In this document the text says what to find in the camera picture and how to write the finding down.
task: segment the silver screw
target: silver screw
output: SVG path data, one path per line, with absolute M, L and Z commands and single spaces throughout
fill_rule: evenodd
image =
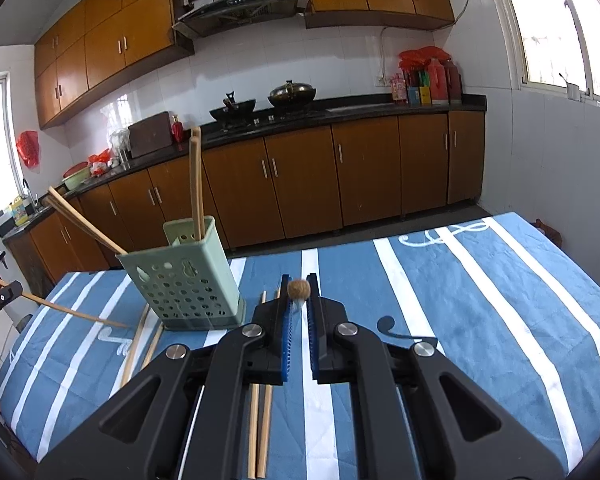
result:
M 340 323 L 338 325 L 338 333 L 340 335 L 356 335 L 358 333 L 358 327 L 353 323 Z
M 427 343 L 426 341 L 420 341 L 419 343 L 413 345 L 413 351 L 416 352 L 416 354 L 420 357 L 431 357 L 436 351 L 436 349 L 433 348 L 433 345 L 431 343 Z
M 258 337 L 262 334 L 262 327 L 260 325 L 256 325 L 255 323 L 251 323 L 242 327 L 242 335 L 247 337 Z
M 169 359 L 182 359 L 187 354 L 187 347 L 184 345 L 171 345 L 167 348 L 167 357 Z

